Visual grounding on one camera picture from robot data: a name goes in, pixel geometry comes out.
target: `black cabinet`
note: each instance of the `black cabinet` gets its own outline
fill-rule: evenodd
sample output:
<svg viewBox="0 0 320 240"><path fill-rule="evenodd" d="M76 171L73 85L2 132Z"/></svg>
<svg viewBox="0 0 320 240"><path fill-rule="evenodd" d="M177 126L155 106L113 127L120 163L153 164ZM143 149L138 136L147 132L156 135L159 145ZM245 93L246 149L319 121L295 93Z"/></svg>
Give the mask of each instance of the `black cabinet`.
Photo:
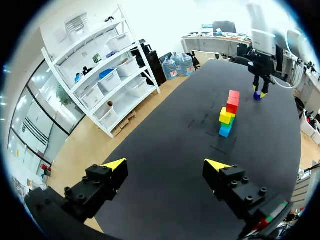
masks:
<svg viewBox="0 0 320 240"><path fill-rule="evenodd" d="M155 80L160 87L162 84L164 84L167 81L167 79L166 79L165 73L162 69L162 65L161 65L161 62L160 62L159 57L157 55L157 52L149 50L149 49L151 49L151 48L147 48L147 46L149 46L149 45L144 46L142 44L141 46L142 46L142 49L143 49L144 54L146 56L146 59L148 60L150 68L153 72ZM145 63L144 63L144 61L141 57L141 54L138 50L133 50L131 53L134 56L136 56L136 61L139 66L145 66ZM154 86L154 83L149 78L146 78L146 82L147 82L147 84Z"/></svg>

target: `blue block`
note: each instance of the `blue block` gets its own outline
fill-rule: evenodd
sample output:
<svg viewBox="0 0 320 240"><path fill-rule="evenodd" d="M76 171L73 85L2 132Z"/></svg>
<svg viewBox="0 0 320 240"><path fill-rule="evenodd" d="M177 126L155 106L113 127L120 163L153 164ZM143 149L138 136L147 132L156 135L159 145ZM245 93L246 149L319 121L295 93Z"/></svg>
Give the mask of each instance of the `blue block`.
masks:
<svg viewBox="0 0 320 240"><path fill-rule="evenodd" d="M232 127L227 128L227 127L222 126L222 127L220 127L219 135L227 138L229 136L231 129L232 129Z"/></svg>
<svg viewBox="0 0 320 240"><path fill-rule="evenodd" d="M253 95L254 100L256 101L261 101L261 92L260 91L255 91Z"/></svg>

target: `black table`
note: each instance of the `black table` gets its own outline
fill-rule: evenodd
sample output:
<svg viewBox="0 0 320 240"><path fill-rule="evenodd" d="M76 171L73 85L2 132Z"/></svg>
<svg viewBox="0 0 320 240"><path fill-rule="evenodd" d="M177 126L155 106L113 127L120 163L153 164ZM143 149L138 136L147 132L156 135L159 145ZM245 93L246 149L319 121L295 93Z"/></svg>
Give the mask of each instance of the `black table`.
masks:
<svg viewBox="0 0 320 240"><path fill-rule="evenodd" d="M96 220L122 240L237 239L243 227L202 177L204 159L238 164L259 187L290 200L301 157L300 121L291 90L271 85L253 99L254 76L212 60L159 105L105 161L128 159L129 176ZM240 105L228 138L219 114L229 90Z"/></svg>

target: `wooden floor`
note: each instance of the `wooden floor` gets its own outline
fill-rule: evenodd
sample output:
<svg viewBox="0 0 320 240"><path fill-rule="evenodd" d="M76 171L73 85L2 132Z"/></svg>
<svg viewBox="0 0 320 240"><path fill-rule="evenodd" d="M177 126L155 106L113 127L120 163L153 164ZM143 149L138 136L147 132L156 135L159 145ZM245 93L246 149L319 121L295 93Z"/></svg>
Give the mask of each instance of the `wooden floor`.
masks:
<svg viewBox="0 0 320 240"><path fill-rule="evenodd" d="M103 163L123 140L186 79L187 77L178 77L169 80L160 87L161 94L155 91L147 97L135 109L136 117L114 139L108 137L88 117L85 117L57 155L51 168L51 177L47 181L48 186L63 196L64 187L72 187L78 183L85 176L85 169L92 164ZM301 133L300 168L309 168L313 161L319 160L320 148L311 138ZM85 224L102 232L94 218L88 219Z"/></svg>

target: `white shelf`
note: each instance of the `white shelf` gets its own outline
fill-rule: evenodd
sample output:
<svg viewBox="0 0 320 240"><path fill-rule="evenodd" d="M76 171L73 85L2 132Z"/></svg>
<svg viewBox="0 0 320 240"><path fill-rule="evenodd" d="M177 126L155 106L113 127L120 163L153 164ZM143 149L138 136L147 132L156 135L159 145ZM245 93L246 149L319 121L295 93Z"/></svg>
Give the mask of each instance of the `white shelf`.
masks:
<svg viewBox="0 0 320 240"><path fill-rule="evenodd" d="M125 19L121 18L118 20L113 20L109 24L100 27L92 32L89 32L89 35L84 36L71 46L69 46L66 50L64 50L50 65L61 65L65 60L67 60L72 54L74 54L76 51L78 51L80 48L87 45L92 40L96 39L97 37L106 34L107 32L115 29L120 23L123 23Z"/></svg>
<svg viewBox="0 0 320 240"><path fill-rule="evenodd" d="M107 130L111 132L136 106L145 100L156 90L155 86L148 85L148 91L142 97L135 97L129 94L123 94L113 103L113 109L118 114L118 120Z"/></svg>
<svg viewBox="0 0 320 240"><path fill-rule="evenodd" d="M84 36L77 42L73 43L71 46L69 46L67 49L63 50L61 54L57 58L50 57L47 49L43 47L41 49L42 54L44 56L44 59L49 65L49 68L51 69L52 73L56 77L57 81L60 83L60 85L63 87L63 89L66 91L66 93L70 96L70 98L74 101L74 103L98 126L100 127L110 138L114 138L114 135L111 133L111 131L134 109L136 108L144 99L146 99L153 91L157 90L158 93L160 93L159 86L157 84L156 78L151 70L151 67L149 65L148 59L146 58L146 55L143 51L143 49L140 47L139 40L136 39L135 35L133 34L133 29L129 23L129 19L125 13L125 10L123 9L121 4L117 5L117 8L115 12L112 14L114 15L116 13L121 14L121 18L118 18L116 20L113 20L112 22L108 21L103 24L102 27L93 30L88 33L88 35ZM116 27L122 24L122 32L119 33L116 31ZM100 61L96 66L85 76L83 76L78 83L74 83L74 77L73 76L67 76L62 71L62 66L69 69L67 65L73 65L68 61L77 61L78 55L81 57L80 52L84 49L90 50L92 52L95 51L96 48L99 48L99 45L101 45L109 35L105 35L106 33L110 31L114 31L115 35L123 34L125 31L124 26L128 28L128 32L131 33L131 37L133 38L133 42L135 44L132 44L131 46L126 47L125 49L121 50L120 52L116 53L115 55L104 59ZM121 77L121 83L116 86L111 92L107 92L105 90L102 90L103 98L100 102L94 106L93 109L88 109L86 105L83 103L81 98L79 98L78 94L80 90L84 89L88 85L93 85L96 83L96 81L99 78L99 73L103 72L104 70L115 67L113 65L116 65L116 61L120 61L120 57L125 54L129 53L132 49L137 48L139 51L141 58L143 60L144 67L141 67L136 71L134 74L132 74L129 77ZM148 85L147 92L142 97L135 97L127 93L127 91L124 89L124 87L129 84L135 77L140 75L141 73L145 72L147 78L151 80L155 86ZM98 117L100 117L101 114L104 113L105 109L104 106L108 101L113 101L113 109L118 115L117 121L110 126L108 129L99 121Z"/></svg>
<svg viewBox="0 0 320 240"><path fill-rule="evenodd" d="M106 60L102 60L99 62L99 64L92 69L87 75L83 76L71 89L70 92L74 93L82 84L84 84L90 77L92 77L96 72L98 72L100 69L102 69L105 65L110 63L111 61L115 60L116 58L120 57L121 55L125 54L129 50L135 48L137 44L132 44L125 49L121 50L120 52L116 53L115 55L107 58Z"/></svg>
<svg viewBox="0 0 320 240"><path fill-rule="evenodd" d="M108 92L108 94L106 96L104 96L104 98L98 102L97 105L95 105L95 107L90 111L90 114L93 115L95 114L95 112L101 108L101 106L103 104L105 104L113 95L115 95L115 93L117 93L120 89L122 89L127 83L129 83L132 79L134 79L135 77L137 77L139 74L141 74L142 72L144 72L145 70L147 70L148 68L146 66L139 68L138 71L136 71L134 74L132 74L131 76L128 77L121 77L121 83L116 86L111 92Z"/></svg>

